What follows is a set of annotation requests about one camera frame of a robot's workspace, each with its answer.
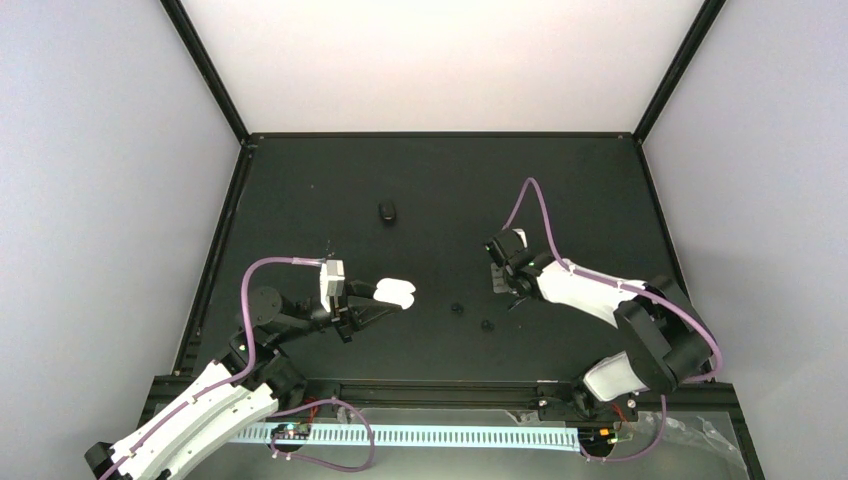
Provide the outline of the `white earbud charging case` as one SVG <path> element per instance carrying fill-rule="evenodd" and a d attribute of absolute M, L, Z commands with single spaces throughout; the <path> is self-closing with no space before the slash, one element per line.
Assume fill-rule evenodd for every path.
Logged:
<path fill-rule="evenodd" d="M 373 299 L 379 302 L 393 304 L 402 310 L 409 309 L 415 301 L 416 287 L 407 280 L 383 278 L 376 284 Z"/>

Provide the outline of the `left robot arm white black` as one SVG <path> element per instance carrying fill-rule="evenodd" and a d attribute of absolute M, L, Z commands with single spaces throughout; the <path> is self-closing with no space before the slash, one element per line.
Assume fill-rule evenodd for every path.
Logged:
<path fill-rule="evenodd" d="M 307 380 L 283 344 L 336 331 L 349 342 L 377 320 L 410 308 L 415 286 L 384 278 L 347 281 L 323 305 L 317 297 L 292 302 L 276 289 L 248 295 L 254 341 L 244 332 L 219 358 L 148 422 L 114 443 L 98 442 L 85 460 L 98 479 L 182 479 L 237 433 L 302 404 Z"/>

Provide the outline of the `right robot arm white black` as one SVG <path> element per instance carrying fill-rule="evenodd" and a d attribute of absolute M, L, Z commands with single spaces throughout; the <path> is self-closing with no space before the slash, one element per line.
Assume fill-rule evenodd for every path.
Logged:
<path fill-rule="evenodd" d="M 519 301 L 564 305 L 611 326 L 622 349 L 591 365 L 569 392 L 572 410 L 593 419 L 630 393 L 669 394 L 717 359 L 711 332 L 679 285 L 667 278 L 624 280 L 533 253 L 519 229 L 502 230 L 485 244 L 493 288 Z"/>

